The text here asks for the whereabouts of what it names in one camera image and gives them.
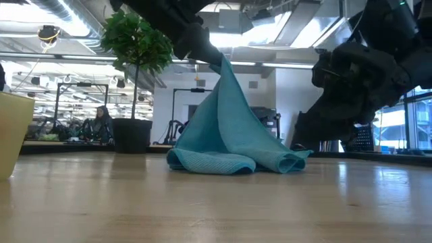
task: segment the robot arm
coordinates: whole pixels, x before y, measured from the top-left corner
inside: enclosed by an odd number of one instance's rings
[[[324,92],[299,115],[293,144],[309,149],[325,140],[349,144],[355,124],[372,122],[377,110],[394,106],[417,86],[432,87],[432,50],[405,2],[368,1],[360,16],[353,34],[368,47],[346,42],[320,55],[312,82]]]
[[[214,0],[121,0],[165,34],[174,45],[174,55],[220,65],[222,53],[209,40],[209,30],[197,16]]]

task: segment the person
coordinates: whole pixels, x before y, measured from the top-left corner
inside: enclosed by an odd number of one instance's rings
[[[6,86],[6,77],[5,77],[6,73],[5,70],[3,69],[3,66],[0,63],[0,91],[3,91],[3,89]]]
[[[113,119],[109,115],[106,106],[97,107],[96,118],[94,119],[93,131],[97,138],[104,144],[114,143]]]

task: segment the yellow container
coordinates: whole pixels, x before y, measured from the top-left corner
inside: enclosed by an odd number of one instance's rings
[[[14,171],[33,107],[32,99],[0,92],[0,180],[6,180]]]

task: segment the ductwork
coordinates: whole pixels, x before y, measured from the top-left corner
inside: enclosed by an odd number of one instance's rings
[[[88,29],[88,39],[78,40],[97,55],[109,54],[101,47],[103,27],[79,0],[30,0],[41,9],[57,16],[68,26],[83,26]]]

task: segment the potted plant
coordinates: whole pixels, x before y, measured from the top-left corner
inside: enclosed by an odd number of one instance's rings
[[[114,119],[115,151],[118,153],[145,153],[150,144],[152,122],[135,119],[139,71],[161,73],[171,63],[171,41],[136,13],[119,10],[107,19],[101,46],[112,50],[117,59],[113,66],[124,72],[135,66],[134,100],[131,119]]]

